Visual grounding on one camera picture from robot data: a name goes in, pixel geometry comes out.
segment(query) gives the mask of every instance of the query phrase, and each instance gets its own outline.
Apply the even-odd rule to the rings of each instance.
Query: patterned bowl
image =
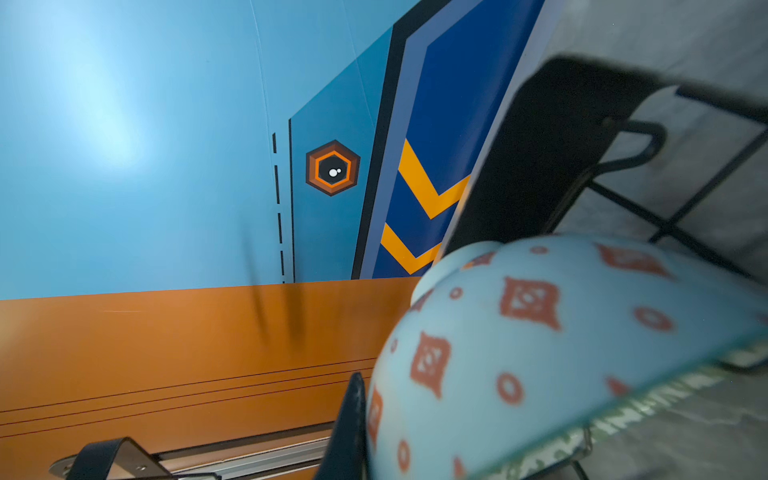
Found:
[[[768,296],[647,243],[553,235],[425,275],[370,380],[374,480],[491,472],[768,335]]]

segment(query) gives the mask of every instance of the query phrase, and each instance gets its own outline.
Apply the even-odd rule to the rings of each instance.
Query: orange chevron stripe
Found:
[[[397,260],[397,263],[399,263],[402,268],[406,269],[408,275],[413,275],[415,272],[419,271],[420,268],[432,262],[437,255],[437,250],[440,248],[440,243],[438,243],[418,257],[414,257],[411,250],[408,250],[408,247],[406,247],[402,240],[400,240],[400,237],[398,237],[386,223],[384,223],[382,245],[386,248],[386,251]]]
[[[450,187],[444,193],[438,194],[429,176],[424,171],[419,158],[416,156],[413,148],[411,148],[408,139],[406,139],[406,144],[402,148],[398,171],[416,196],[416,200],[419,201],[424,211],[429,215],[430,220],[458,202],[469,182],[469,175],[467,175],[464,180]]]

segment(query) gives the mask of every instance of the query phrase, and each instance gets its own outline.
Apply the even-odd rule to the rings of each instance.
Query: hexagon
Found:
[[[328,196],[357,185],[360,157],[334,140],[306,155],[306,182]]]

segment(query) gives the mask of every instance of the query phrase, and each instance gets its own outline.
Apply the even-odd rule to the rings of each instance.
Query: gray floor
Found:
[[[653,68],[768,101],[768,2],[763,0],[570,0],[547,56],[575,52]],[[668,216],[760,126],[662,91],[635,118],[670,133],[650,164],[600,182]],[[620,137],[605,159],[636,151]],[[768,280],[768,148],[752,157],[681,226]],[[654,228],[585,192],[560,231],[647,239]],[[682,249],[674,241],[664,244]],[[591,480],[768,478],[768,374],[738,377],[597,445],[583,461]],[[550,480],[577,478],[573,471]]]

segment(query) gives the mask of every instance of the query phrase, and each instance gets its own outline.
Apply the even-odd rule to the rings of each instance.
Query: black hexagon center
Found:
[[[333,155],[320,161],[317,176],[334,185],[346,178],[346,169],[346,162]]]

